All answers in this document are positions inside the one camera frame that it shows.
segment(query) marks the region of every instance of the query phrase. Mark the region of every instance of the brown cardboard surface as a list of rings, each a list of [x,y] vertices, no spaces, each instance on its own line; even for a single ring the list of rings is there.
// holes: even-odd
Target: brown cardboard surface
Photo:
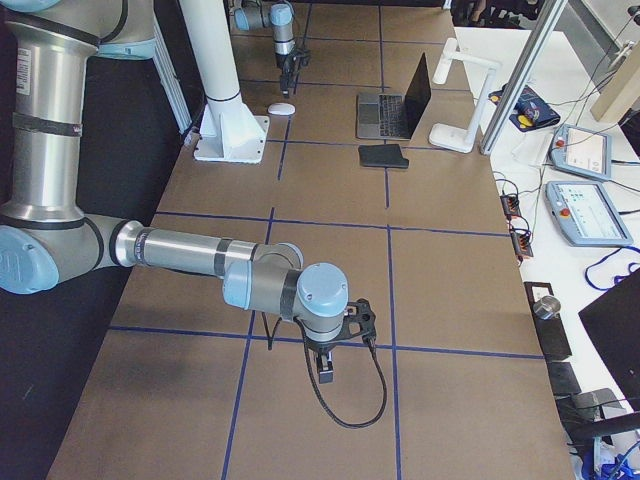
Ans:
[[[349,298],[366,298],[371,303],[371,309],[377,316],[378,343],[391,344],[385,230],[276,222],[271,230],[271,242],[297,245],[304,253],[305,265],[329,262],[339,266],[349,279]],[[289,338],[300,337],[294,325],[282,325],[279,333]]]
[[[240,80],[277,80],[280,77],[271,36],[235,35],[231,37],[231,45]]]
[[[403,478],[574,478],[544,361],[398,352],[398,372]]]
[[[403,150],[407,170],[389,171],[389,223],[506,234],[488,157]]]
[[[378,42],[313,39],[307,41],[307,47],[312,51],[312,59],[300,74],[303,83],[380,85]]]
[[[220,478],[244,346],[109,332],[47,478]]]
[[[451,12],[442,8],[381,7],[382,39],[442,43],[455,36]]]
[[[289,144],[274,205],[278,218],[384,225],[384,170],[360,167],[356,146]]]
[[[422,53],[426,54],[429,78],[433,78],[440,61],[443,45],[426,43],[391,43],[385,42],[382,47],[384,58],[384,84],[389,89],[404,94],[411,83]],[[469,91],[469,83],[464,73],[462,62],[453,62],[444,85],[431,82],[432,89],[453,89]]]
[[[281,156],[270,142],[256,165],[198,162],[183,149],[158,210],[268,218]]]
[[[152,226],[264,243],[268,222],[156,215]],[[250,319],[251,312],[224,302],[215,277],[134,268],[112,325],[245,335]]]
[[[511,240],[394,231],[398,345],[540,355]]]
[[[363,5],[358,9],[351,5],[313,5],[309,38],[340,40],[380,40],[378,7]]]
[[[379,360],[391,374],[391,354]],[[334,350],[335,382],[320,387],[341,418],[360,422],[377,412],[381,387],[365,348]],[[389,383],[389,392],[393,385]],[[318,404],[301,344],[252,342],[229,463],[229,480],[395,478],[393,394],[370,428],[338,427]]]
[[[379,140],[356,138],[356,97],[359,92],[380,93],[378,88],[298,85],[289,140],[371,144]]]

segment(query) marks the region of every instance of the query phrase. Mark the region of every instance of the laptop keyboard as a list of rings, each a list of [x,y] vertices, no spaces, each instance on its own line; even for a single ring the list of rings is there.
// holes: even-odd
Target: laptop keyboard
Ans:
[[[411,137],[401,95],[380,95],[380,135]]]

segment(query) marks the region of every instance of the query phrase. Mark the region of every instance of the blue joint cap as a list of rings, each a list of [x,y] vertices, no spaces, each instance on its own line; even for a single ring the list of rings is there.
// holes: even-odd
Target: blue joint cap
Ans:
[[[149,60],[156,51],[156,39],[129,43],[104,43],[96,56],[114,60]]]
[[[53,7],[61,0],[0,0],[0,5],[16,12],[33,13]]]
[[[335,317],[344,312],[349,301],[345,274],[330,263],[315,263],[298,278],[298,297],[314,315]]]
[[[288,25],[293,21],[293,9],[286,3],[276,3],[269,11],[271,24],[277,27]]]
[[[0,225],[0,288],[19,295],[49,290],[60,274],[51,254],[31,235]]]
[[[249,20],[247,20],[247,14],[244,13],[244,9],[238,8],[233,12],[233,18],[236,22],[236,27],[238,30],[243,30],[245,32],[249,31]]]
[[[222,282],[222,296],[224,301],[243,310],[251,303],[251,262],[238,260],[227,268]]]
[[[304,255],[302,255],[302,250],[300,250],[297,246],[295,246],[293,243],[287,243],[287,242],[281,242],[278,243],[278,245],[286,245],[287,247],[289,247],[291,250],[293,250],[294,252],[296,252],[296,255],[298,256],[298,260],[300,260],[300,266],[304,266]]]

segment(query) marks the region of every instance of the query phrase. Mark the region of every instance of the screen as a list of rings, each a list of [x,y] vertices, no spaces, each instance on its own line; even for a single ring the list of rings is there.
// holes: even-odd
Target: screen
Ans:
[[[624,238],[609,206],[593,184],[559,184],[558,191],[584,238]]]
[[[569,128],[568,131],[567,165],[596,173],[605,173],[606,137],[576,128]]]
[[[431,83],[429,82],[429,70],[427,69],[427,57],[423,53],[418,62],[416,72],[404,97],[404,105],[407,112],[407,124],[409,132],[418,127],[422,114],[431,100]]]
[[[580,312],[593,346],[627,398],[640,397],[639,297],[637,271]],[[640,411],[640,398],[629,403]]]

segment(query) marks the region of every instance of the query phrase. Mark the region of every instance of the table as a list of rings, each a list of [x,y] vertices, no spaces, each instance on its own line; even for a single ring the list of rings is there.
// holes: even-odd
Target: table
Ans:
[[[423,51],[433,72],[449,12],[295,8],[312,52],[296,115],[272,117],[260,165],[198,163],[185,148],[153,226],[292,242],[307,264],[339,265],[378,315],[387,412],[339,428],[295,327],[269,352],[260,317],[225,305],[218,281],[135,269],[50,479],[572,478],[490,162],[426,140],[472,112],[462,66],[403,145],[408,170],[358,164],[372,142],[354,136],[357,92],[406,89]],[[243,98],[262,113],[281,100],[272,40],[232,40]],[[327,401],[351,421],[375,413],[367,350],[333,361]]]
[[[516,30],[489,30],[473,28],[456,28],[462,51],[478,56],[486,56],[499,60],[503,68],[498,72],[495,88],[499,89],[508,80],[519,52],[522,50],[529,32]],[[503,45],[512,48],[504,49]],[[471,90],[478,95],[484,72],[475,65],[465,65]],[[590,93],[593,82],[584,70],[567,38],[562,32],[554,32],[542,55],[533,68],[529,85],[546,101],[562,103],[582,96],[583,90]],[[593,130],[601,130],[614,124],[597,122],[591,115],[590,108],[598,98],[595,93],[587,100],[579,125]],[[554,107],[561,115],[562,121],[575,124],[582,107],[572,104]],[[481,128],[486,128],[495,107],[488,106]],[[533,190],[539,186],[539,172],[546,161],[547,149],[551,141],[553,127],[523,134],[508,123],[501,133],[500,139],[491,154],[494,170],[502,172],[523,190]],[[638,158],[627,142],[620,128],[613,126],[607,130],[613,137],[612,158],[620,161],[637,162]],[[640,188],[640,169],[630,166],[613,166],[613,179]],[[580,177],[558,172],[551,167],[544,170],[544,182],[550,180],[580,180]],[[605,189],[618,210],[634,210],[638,208],[640,196],[615,184],[605,183]],[[536,194],[523,195],[521,208],[523,215],[535,222],[533,251],[535,257],[525,260],[520,273],[524,281],[549,282],[553,286],[557,298],[562,303],[562,321],[573,351],[571,365],[583,391],[599,388],[611,388],[618,398],[624,398],[608,370],[595,351],[587,336],[578,312],[601,295],[585,282],[584,270],[595,263],[612,249],[571,247],[562,237],[542,198],[537,202]],[[640,216],[631,215],[623,218],[632,236],[640,239]],[[597,285],[611,286],[612,277],[625,273],[627,264],[637,261],[637,255],[623,252],[594,270],[592,279]]]

